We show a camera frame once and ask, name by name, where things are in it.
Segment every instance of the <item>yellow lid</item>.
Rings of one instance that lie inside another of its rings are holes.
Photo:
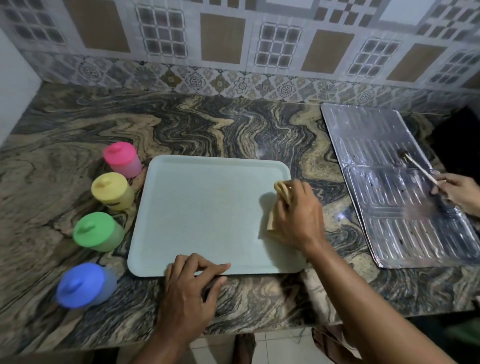
[[[93,181],[92,195],[99,201],[118,200],[128,187],[127,179],[120,173],[105,173]]]

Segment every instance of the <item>brush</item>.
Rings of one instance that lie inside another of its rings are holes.
[[[410,162],[412,162],[413,164],[415,164],[415,166],[417,166],[417,168],[420,169],[420,171],[421,171],[430,181],[432,181],[435,185],[438,186],[437,180],[436,180],[430,173],[428,173],[426,170],[424,170],[424,169],[420,166],[420,164],[418,164],[418,163],[416,162],[416,160],[414,160],[414,159],[410,156],[410,154],[408,153],[408,151],[406,151],[405,149],[399,149],[399,150],[397,151],[397,153],[398,153],[398,156],[399,156],[400,158],[406,159],[407,161],[410,161]]]

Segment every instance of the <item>foil sheet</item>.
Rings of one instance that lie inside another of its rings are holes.
[[[432,166],[394,110],[322,104],[343,177],[373,259],[382,268],[480,264],[480,242],[467,217],[398,156],[406,149]]]

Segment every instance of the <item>green lid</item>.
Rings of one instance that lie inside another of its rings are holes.
[[[73,240],[85,248],[105,242],[115,229],[115,220],[105,212],[93,212],[82,217],[73,229]]]

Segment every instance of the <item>person's left hand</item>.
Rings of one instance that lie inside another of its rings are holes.
[[[216,280],[205,302],[202,290],[215,275],[229,268],[230,263],[216,265],[196,253],[178,255],[166,270],[166,295],[160,304],[156,330],[182,346],[199,337],[215,315],[218,295],[227,277]],[[198,270],[203,272],[196,277]]]

